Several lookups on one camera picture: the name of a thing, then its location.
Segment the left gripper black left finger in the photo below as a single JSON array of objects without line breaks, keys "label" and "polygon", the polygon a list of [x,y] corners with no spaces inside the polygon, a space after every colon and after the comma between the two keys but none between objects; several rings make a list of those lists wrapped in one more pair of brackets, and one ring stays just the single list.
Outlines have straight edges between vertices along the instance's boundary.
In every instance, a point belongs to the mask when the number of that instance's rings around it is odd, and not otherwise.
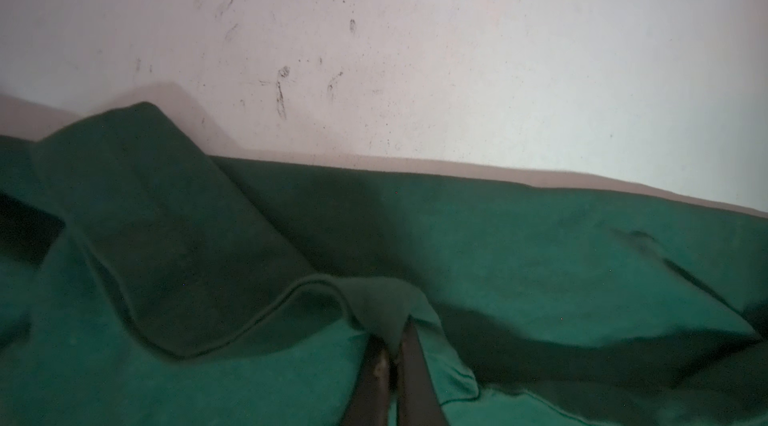
[{"label": "left gripper black left finger", "polygon": [[387,426],[391,397],[391,359],[386,344],[371,336],[341,426]]}]

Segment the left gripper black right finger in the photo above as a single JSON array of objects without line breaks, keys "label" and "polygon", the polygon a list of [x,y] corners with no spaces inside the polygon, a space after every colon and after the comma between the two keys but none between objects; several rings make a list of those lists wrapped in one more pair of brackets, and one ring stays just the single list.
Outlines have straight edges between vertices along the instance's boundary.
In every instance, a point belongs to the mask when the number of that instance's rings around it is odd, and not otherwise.
[{"label": "left gripper black right finger", "polygon": [[397,366],[399,426],[448,426],[440,406],[423,353],[417,328],[409,319],[405,325]]}]

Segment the green t shirt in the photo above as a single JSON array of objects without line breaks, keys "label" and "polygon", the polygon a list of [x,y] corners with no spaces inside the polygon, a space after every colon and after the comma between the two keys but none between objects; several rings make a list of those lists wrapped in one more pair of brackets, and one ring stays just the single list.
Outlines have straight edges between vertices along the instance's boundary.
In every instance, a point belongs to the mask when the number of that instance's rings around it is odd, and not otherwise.
[{"label": "green t shirt", "polygon": [[340,425],[418,331],[449,425],[763,425],[767,222],[212,157],[143,103],[1,141],[5,425]]}]

